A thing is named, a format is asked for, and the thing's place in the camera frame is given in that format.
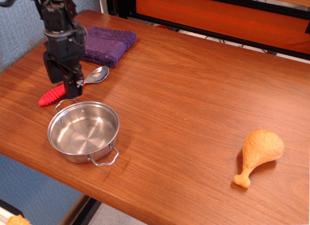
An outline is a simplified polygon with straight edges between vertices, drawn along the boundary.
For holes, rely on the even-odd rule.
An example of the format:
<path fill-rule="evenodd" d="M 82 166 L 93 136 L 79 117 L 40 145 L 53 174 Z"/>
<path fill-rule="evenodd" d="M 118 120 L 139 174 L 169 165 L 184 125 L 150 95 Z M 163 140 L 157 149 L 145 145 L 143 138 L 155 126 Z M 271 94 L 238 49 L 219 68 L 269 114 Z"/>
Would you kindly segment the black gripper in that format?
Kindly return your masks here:
<path fill-rule="evenodd" d="M 45 29 L 44 34 L 47 40 L 43 59 L 51 83 L 63 80 L 67 99 L 82 95 L 84 76 L 79 61 L 85 53 L 83 29 L 70 28 L 61 32 Z"/>

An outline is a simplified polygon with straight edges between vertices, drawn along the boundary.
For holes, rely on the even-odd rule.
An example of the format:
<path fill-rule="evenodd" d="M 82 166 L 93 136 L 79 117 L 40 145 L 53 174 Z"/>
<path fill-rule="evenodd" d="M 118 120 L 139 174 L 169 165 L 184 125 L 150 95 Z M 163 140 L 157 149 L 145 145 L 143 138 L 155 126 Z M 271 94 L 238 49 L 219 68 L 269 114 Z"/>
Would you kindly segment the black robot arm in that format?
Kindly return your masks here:
<path fill-rule="evenodd" d="M 63 82 L 68 99 L 82 95 L 84 76 L 80 59 L 85 54 L 86 29 L 74 21 L 72 0 L 32 0 L 44 23 L 46 51 L 43 54 L 52 83 Z"/>

